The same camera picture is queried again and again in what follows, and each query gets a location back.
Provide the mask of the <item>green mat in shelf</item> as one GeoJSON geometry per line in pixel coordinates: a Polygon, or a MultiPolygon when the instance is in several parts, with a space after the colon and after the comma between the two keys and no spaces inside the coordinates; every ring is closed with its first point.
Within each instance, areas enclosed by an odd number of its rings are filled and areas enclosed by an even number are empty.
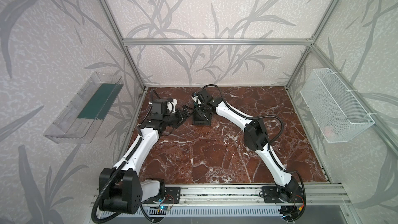
{"type": "Polygon", "coordinates": [[[104,120],[122,87],[122,84],[101,84],[77,118],[104,120]]]}

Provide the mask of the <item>aluminium frame post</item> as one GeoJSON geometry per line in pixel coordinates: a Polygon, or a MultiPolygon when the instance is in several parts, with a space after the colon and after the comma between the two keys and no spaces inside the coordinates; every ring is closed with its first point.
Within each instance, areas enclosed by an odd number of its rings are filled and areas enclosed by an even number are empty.
{"type": "Polygon", "coordinates": [[[137,78],[140,87],[142,89],[146,89],[146,86],[143,82],[142,77],[140,76],[140,73],[138,72],[138,69],[137,69],[135,63],[134,63],[129,51],[127,50],[126,46],[123,43],[122,35],[116,25],[116,22],[112,16],[112,13],[110,11],[110,8],[109,8],[106,0],[98,0],[98,2],[99,2],[99,5],[100,5],[104,15],[105,15],[105,18],[107,19],[107,21],[110,25],[110,28],[112,29],[113,34],[115,35],[117,44],[121,48],[121,51],[122,51],[124,57],[126,58],[130,68],[132,69],[135,77],[137,78]]]}
{"type": "Polygon", "coordinates": [[[320,35],[322,34],[324,28],[328,24],[330,18],[333,16],[334,12],[336,11],[336,9],[337,9],[338,5],[341,3],[341,1],[342,0],[331,0],[324,15],[322,16],[317,28],[315,29],[313,36],[311,37],[311,43],[309,45],[306,45],[306,49],[305,49],[304,53],[302,54],[298,64],[296,65],[292,75],[290,76],[290,78],[286,84],[287,89],[290,88],[290,86],[293,84],[293,81],[298,76],[300,69],[304,65],[304,63],[311,51],[311,48],[317,43],[320,35]]]}

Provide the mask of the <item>black rectangular plastic bin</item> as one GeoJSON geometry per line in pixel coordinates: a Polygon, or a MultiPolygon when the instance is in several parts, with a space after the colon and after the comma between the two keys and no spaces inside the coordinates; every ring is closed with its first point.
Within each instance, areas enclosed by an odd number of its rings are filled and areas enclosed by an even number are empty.
{"type": "Polygon", "coordinates": [[[211,125],[212,108],[210,106],[194,106],[193,125],[211,125]]]}

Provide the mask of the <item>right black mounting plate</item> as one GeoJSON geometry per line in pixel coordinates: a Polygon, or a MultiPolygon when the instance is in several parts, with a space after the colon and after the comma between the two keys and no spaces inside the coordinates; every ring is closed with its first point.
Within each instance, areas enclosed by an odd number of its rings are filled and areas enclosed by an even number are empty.
{"type": "Polygon", "coordinates": [[[279,191],[276,186],[263,186],[259,192],[259,196],[264,200],[264,203],[275,203],[275,204],[293,204],[303,203],[304,192],[302,187],[299,186],[296,191],[291,193],[289,196],[284,195],[279,191]]]}

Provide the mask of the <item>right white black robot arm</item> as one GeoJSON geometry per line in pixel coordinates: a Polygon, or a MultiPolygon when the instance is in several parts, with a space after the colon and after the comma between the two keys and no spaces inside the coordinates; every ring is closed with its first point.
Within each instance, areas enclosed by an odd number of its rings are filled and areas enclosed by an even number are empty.
{"type": "Polygon", "coordinates": [[[194,92],[192,99],[199,117],[204,117],[209,124],[211,123],[211,116],[217,114],[234,123],[243,131],[246,147],[255,151],[270,171],[276,185],[277,197],[280,201],[289,203],[296,197],[302,197],[303,204],[306,203],[302,178],[299,176],[299,180],[296,180],[292,176],[294,173],[299,175],[298,171],[287,171],[272,148],[272,143],[284,131],[284,123],[279,117],[273,115],[253,117],[247,115],[230,105],[222,95],[217,98],[212,97],[205,88],[194,92]],[[280,131],[272,139],[267,133],[263,118],[273,118],[280,122],[280,131]]]}

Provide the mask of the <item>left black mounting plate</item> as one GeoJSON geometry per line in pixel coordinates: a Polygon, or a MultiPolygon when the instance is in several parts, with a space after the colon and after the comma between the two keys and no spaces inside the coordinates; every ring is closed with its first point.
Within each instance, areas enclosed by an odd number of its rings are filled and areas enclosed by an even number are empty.
{"type": "Polygon", "coordinates": [[[145,204],[178,204],[181,197],[180,187],[166,187],[164,197],[152,197],[145,204]]]}

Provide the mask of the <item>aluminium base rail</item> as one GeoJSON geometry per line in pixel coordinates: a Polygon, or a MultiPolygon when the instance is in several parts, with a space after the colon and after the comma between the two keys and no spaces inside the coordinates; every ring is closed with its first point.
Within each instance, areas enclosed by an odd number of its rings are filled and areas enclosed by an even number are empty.
{"type": "MultiPolygon", "coordinates": [[[[180,184],[165,187],[180,187],[181,197],[175,206],[260,206],[293,205],[301,203],[264,203],[259,196],[261,187],[273,184],[180,184]]],[[[306,205],[351,205],[346,190],[341,184],[307,183],[305,187],[306,205]]]]}

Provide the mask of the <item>aluminium frame horizontal bar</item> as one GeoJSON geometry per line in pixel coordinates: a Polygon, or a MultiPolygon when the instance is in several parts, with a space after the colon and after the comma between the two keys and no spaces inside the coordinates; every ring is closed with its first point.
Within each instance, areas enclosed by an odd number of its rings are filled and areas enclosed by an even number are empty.
{"type": "Polygon", "coordinates": [[[222,39],[222,38],[126,38],[125,46],[183,46],[183,45],[243,45],[243,46],[309,46],[311,39],[306,38],[257,38],[257,39],[222,39]]]}

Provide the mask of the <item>aluminium frame left post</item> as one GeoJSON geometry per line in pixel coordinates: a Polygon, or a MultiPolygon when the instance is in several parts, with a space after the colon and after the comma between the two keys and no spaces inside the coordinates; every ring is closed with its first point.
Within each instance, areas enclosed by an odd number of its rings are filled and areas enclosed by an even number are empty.
{"type": "Polygon", "coordinates": [[[110,28],[112,29],[113,34],[115,35],[117,44],[121,48],[121,51],[122,51],[124,57],[126,58],[130,68],[132,69],[135,77],[137,78],[140,87],[142,89],[146,89],[146,86],[143,82],[142,77],[140,76],[140,73],[138,72],[138,69],[137,69],[135,63],[134,63],[129,51],[127,50],[126,46],[123,43],[122,35],[116,25],[116,22],[112,16],[112,13],[110,11],[110,8],[109,8],[106,0],[98,0],[98,2],[99,2],[99,5],[100,5],[104,15],[105,15],[105,18],[107,19],[107,21],[110,25],[110,28]]]}

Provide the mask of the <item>aluminium frame right post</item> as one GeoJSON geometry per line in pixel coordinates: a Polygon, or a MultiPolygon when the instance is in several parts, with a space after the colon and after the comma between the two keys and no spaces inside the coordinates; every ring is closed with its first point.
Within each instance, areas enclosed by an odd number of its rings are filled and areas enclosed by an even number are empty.
{"type": "Polygon", "coordinates": [[[290,76],[290,78],[286,84],[287,89],[290,88],[290,86],[293,84],[293,81],[298,76],[300,69],[304,65],[304,63],[311,51],[311,48],[317,43],[320,35],[322,34],[324,28],[328,24],[330,18],[333,16],[334,12],[336,11],[336,9],[337,9],[338,5],[341,3],[341,1],[342,0],[331,0],[324,15],[322,16],[317,28],[315,29],[313,36],[311,37],[311,43],[309,45],[306,45],[306,49],[305,49],[304,53],[302,54],[298,64],[296,65],[292,75],[290,76]]]}

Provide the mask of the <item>black mounting plate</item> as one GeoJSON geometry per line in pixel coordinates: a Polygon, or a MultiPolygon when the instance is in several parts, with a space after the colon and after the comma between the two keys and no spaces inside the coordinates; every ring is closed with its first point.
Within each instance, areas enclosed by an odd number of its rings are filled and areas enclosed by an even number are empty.
{"type": "Polygon", "coordinates": [[[152,197],[145,204],[178,204],[181,197],[180,187],[166,187],[164,197],[152,197]]]}
{"type": "Polygon", "coordinates": [[[284,195],[279,191],[276,186],[263,186],[259,192],[259,196],[264,200],[264,203],[275,203],[275,204],[293,204],[303,203],[304,192],[302,187],[299,186],[296,191],[291,193],[289,196],[284,195]]]}

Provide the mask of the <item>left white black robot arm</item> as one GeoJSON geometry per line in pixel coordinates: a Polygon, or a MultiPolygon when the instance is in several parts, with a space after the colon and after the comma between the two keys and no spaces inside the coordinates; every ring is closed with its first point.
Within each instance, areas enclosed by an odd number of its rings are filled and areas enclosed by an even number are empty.
{"type": "Polygon", "coordinates": [[[141,167],[154,144],[167,127],[177,129],[192,114],[192,108],[177,107],[176,99],[152,100],[144,120],[138,125],[138,136],[126,154],[99,176],[98,197],[91,219],[96,224],[108,222],[122,213],[134,214],[148,199],[165,198],[164,180],[140,181],[141,167]]]}

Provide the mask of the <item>clear plastic wall shelf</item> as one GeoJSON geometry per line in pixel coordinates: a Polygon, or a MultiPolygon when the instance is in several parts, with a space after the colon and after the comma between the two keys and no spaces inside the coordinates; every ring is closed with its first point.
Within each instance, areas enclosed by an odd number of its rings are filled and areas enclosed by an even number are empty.
{"type": "Polygon", "coordinates": [[[78,119],[77,117],[101,84],[124,85],[119,75],[94,72],[44,132],[44,137],[57,144],[90,144],[104,120],[78,119]]]}

